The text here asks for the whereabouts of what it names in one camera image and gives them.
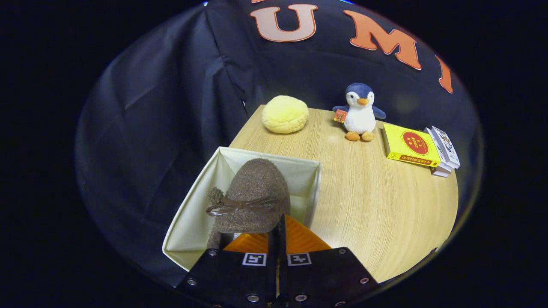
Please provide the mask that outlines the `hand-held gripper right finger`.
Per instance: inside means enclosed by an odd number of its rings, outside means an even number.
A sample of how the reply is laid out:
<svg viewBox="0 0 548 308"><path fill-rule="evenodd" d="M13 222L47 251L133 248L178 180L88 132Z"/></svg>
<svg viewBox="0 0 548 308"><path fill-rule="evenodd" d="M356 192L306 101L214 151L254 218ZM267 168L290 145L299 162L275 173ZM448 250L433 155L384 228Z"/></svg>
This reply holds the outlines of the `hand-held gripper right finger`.
<svg viewBox="0 0 548 308"><path fill-rule="evenodd" d="M348 247L289 253L290 216L279 223L279 305L352 306L379 284Z"/></svg>

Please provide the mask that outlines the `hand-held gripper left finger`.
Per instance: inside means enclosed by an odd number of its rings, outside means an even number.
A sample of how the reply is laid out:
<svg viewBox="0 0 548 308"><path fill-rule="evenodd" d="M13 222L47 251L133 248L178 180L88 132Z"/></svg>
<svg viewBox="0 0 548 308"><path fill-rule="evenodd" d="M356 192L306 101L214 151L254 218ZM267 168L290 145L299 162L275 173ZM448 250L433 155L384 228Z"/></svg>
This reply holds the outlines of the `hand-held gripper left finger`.
<svg viewBox="0 0 548 308"><path fill-rule="evenodd" d="M201 306L275 306L278 301L280 226L267 237L267 253L207 249L176 290Z"/></svg>

